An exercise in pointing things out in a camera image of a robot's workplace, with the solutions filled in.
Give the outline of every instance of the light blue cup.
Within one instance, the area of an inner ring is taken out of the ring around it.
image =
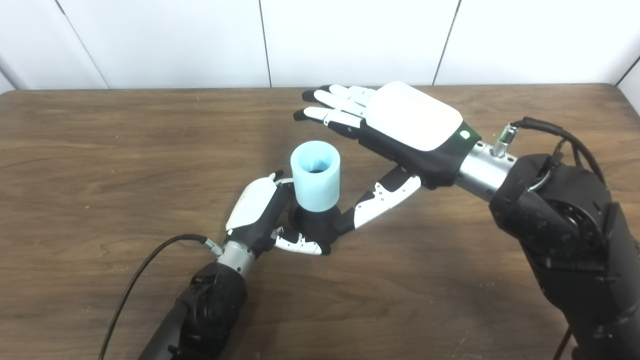
[[[340,197],[340,154],[322,141],[305,142],[291,154],[296,198],[302,208],[319,213]]]

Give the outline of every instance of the wood grain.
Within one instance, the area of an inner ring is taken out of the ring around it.
[[[444,86],[492,142],[523,115],[564,126],[601,162],[640,234],[640,122],[609,85]],[[0,354],[93,359],[127,281],[175,234],[222,237],[250,181],[324,140],[342,154],[346,209],[392,168],[356,142],[295,123],[302,89],[9,92],[0,97]],[[549,152],[523,131],[515,155]],[[108,359],[135,359],[211,256],[173,245],[127,303]],[[565,328],[516,241],[459,188],[420,191],[328,257],[274,250],[224,359],[547,360]]]

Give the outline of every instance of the white wall panel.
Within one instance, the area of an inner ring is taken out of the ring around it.
[[[15,90],[13,85],[6,79],[2,72],[0,72],[0,94],[9,90]]]
[[[622,90],[627,100],[640,114],[640,62],[625,76],[618,88]]]
[[[20,88],[106,88],[54,0],[0,0],[0,67]]]
[[[457,0],[262,0],[273,86],[430,85]]]
[[[462,0],[436,85],[615,84],[640,55],[638,0]]]
[[[60,0],[111,88],[269,86],[258,0]]]

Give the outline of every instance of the robotic arm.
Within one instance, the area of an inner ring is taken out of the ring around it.
[[[255,260],[274,247],[329,254],[328,245],[276,226],[293,193],[291,179],[278,179],[282,174],[262,177],[244,189],[227,222],[223,247],[209,244],[218,260],[193,276],[140,360],[218,358],[246,301],[245,279]]]
[[[579,346],[574,359],[640,359],[640,250],[600,167],[576,137],[524,118],[491,146],[456,110],[398,82],[378,91],[323,86],[303,99],[330,109],[306,108],[296,120],[322,122],[399,165],[388,175],[395,181],[380,181],[376,191],[383,191],[365,194],[336,221],[342,233],[361,224],[368,203],[405,190],[413,177],[429,189],[456,184],[489,202],[498,227],[520,242],[542,292],[569,323]],[[506,151],[520,128],[562,140],[551,155],[518,159]],[[577,166],[560,161],[566,141]],[[593,172],[582,168],[579,154]],[[409,180],[398,186],[402,179]]]

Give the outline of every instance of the metal fitting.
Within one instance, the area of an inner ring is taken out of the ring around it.
[[[224,253],[218,258],[219,264],[227,265],[234,269],[245,279],[254,261],[255,256],[253,255],[253,251],[246,245],[236,241],[227,242]]]
[[[500,137],[498,137],[498,140],[496,140],[495,145],[491,149],[491,156],[494,158],[503,158],[507,153],[507,149],[509,149],[509,145],[516,137],[516,134],[518,134],[517,127],[512,126],[511,124],[505,126],[504,130],[502,130],[502,134],[500,134]]]
[[[517,160],[506,153],[501,158],[495,157],[492,150],[491,145],[477,142],[456,177],[456,185],[486,201],[491,201]]]
[[[219,258],[222,254],[225,253],[225,250],[217,243],[214,243],[213,240],[211,239],[207,239],[204,245],[208,247],[209,250],[211,250],[211,252],[214,253],[217,258]]]

